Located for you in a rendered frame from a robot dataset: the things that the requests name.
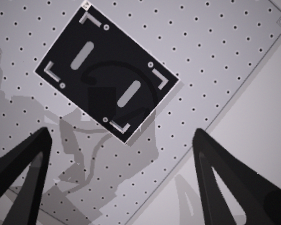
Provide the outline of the black plate nest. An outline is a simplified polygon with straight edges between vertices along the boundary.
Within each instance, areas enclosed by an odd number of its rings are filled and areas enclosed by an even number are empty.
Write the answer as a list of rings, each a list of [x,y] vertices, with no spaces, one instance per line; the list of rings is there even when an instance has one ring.
[[[33,72],[123,144],[181,80],[88,0]]]

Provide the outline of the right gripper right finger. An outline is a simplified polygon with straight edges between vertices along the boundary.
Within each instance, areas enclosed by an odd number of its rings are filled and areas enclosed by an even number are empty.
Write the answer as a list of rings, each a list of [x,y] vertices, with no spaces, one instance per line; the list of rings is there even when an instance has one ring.
[[[205,225],[237,225],[212,167],[245,212],[244,225],[281,225],[281,189],[230,154],[202,128],[192,139]]]

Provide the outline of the grey perforated base plate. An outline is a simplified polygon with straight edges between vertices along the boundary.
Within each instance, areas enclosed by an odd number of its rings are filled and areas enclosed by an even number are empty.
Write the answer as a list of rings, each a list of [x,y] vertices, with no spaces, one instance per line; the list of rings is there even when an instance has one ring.
[[[88,0],[181,80],[124,145],[33,71],[84,0],[0,0],[0,157],[52,138],[39,210],[127,225],[281,38],[273,0]]]

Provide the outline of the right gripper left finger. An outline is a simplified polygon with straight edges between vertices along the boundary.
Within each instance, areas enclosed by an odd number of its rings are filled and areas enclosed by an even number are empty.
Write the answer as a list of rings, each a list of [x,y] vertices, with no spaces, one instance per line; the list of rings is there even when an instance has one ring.
[[[31,163],[2,225],[36,225],[51,147],[49,130],[41,127],[0,158],[0,198]]]

